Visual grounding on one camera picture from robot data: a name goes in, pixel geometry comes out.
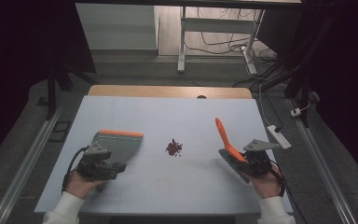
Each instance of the hand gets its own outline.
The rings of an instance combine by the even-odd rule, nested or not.
[[[79,199],[85,199],[87,195],[97,186],[106,182],[106,180],[88,181],[74,170],[69,175],[68,185],[65,191],[76,196]]]
[[[271,164],[272,169],[279,175],[282,176],[278,167],[275,164]],[[262,198],[271,198],[279,196],[280,193],[280,185],[277,178],[270,172],[263,178],[256,178],[250,175],[243,173],[255,186],[255,191]]]

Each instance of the power strip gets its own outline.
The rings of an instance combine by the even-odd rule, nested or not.
[[[278,142],[281,148],[287,149],[291,147],[292,145],[290,145],[290,143],[286,140],[283,134],[280,132],[275,133],[275,129],[276,129],[275,125],[270,125],[267,127],[267,130],[269,130],[269,133],[271,133],[272,137],[275,138],[275,140]]]

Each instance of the white sleeve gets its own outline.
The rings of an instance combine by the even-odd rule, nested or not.
[[[262,199],[258,203],[261,210],[258,224],[296,224],[295,218],[284,211],[282,197]]]
[[[46,212],[43,218],[43,224],[77,224],[79,218],[77,214],[84,200],[74,195],[63,192],[60,201],[54,210]]]

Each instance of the wooden floor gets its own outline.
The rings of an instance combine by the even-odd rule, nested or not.
[[[158,55],[160,56],[177,56],[179,52],[180,44],[180,7],[158,7],[159,15],[159,32],[158,32]],[[187,7],[186,16],[188,18],[208,18],[208,19],[227,19],[227,20],[253,20],[255,11],[252,9],[237,8],[208,8],[200,7],[198,10],[196,7]],[[230,46],[246,44],[246,39],[249,35],[240,34],[221,34],[221,33],[204,33],[204,32],[186,32],[185,42],[188,48],[186,48],[186,55],[199,55],[199,56],[238,56],[242,54],[239,49],[235,49],[237,52],[229,52],[221,54],[221,52],[227,52],[230,50]],[[262,49],[267,49],[265,45],[256,41],[253,49],[259,52]]]

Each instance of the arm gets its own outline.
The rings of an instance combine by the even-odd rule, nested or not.
[[[99,184],[104,181],[87,181],[77,171],[73,171],[69,176],[68,185],[62,193],[60,201],[56,207],[46,212],[44,224],[76,224],[79,222],[77,214],[83,205],[87,195]]]
[[[279,169],[272,164],[272,168],[277,174],[281,174]],[[295,218],[289,216],[283,208],[282,198],[279,196],[280,186],[274,175],[268,173],[263,178],[255,178],[245,174],[254,184],[255,191],[262,198],[259,201],[261,218],[258,224],[295,224]]]

